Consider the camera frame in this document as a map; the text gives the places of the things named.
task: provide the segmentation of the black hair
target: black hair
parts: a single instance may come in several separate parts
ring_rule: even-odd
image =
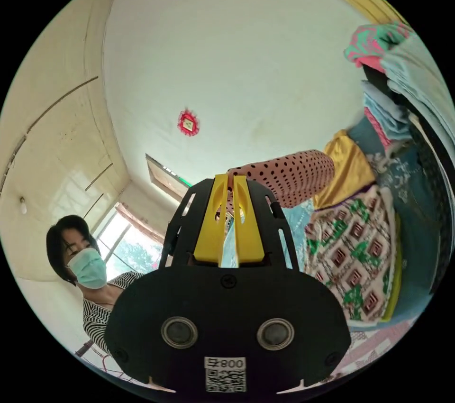
[[[98,253],[100,249],[95,238],[91,235],[86,221],[77,215],[68,215],[60,218],[55,225],[50,227],[46,235],[47,259],[49,260],[49,264],[60,278],[76,286],[76,279],[70,275],[64,263],[64,250],[67,244],[63,239],[62,233],[66,229],[76,229]]]

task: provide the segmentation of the surgical mask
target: surgical mask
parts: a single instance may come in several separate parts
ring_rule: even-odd
[[[108,281],[106,263],[94,248],[80,251],[68,267],[76,275],[77,282],[86,288],[100,289]]]

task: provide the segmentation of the striped shirt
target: striped shirt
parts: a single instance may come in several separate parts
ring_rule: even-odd
[[[108,283],[119,288],[126,289],[131,283],[143,275],[144,274],[134,271],[125,272]],[[109,351],[106,346],[106,342],[104,341],[104,332],[109,321],[109,316],[110,310],[108,308],[84,299],[83,325],[85,333],[93,340],[95,345],[106,354],[109,354]]]

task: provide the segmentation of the polka dot fabric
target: polka dot fabric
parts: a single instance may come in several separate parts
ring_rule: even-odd
[[[227,210],[234,211],[232,186],[234,175],[265,185],[281,207],[292,208],[323,190],[333,179],[332,159],[319,150],[307,150],[262,163],[229,169]]]

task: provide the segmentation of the light bulb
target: light bulb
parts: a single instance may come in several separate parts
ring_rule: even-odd
[[[25,215],[27,213],[27,206],[25,204],[24,198],[20,198],[20,212],[22,213],[22,215]]]

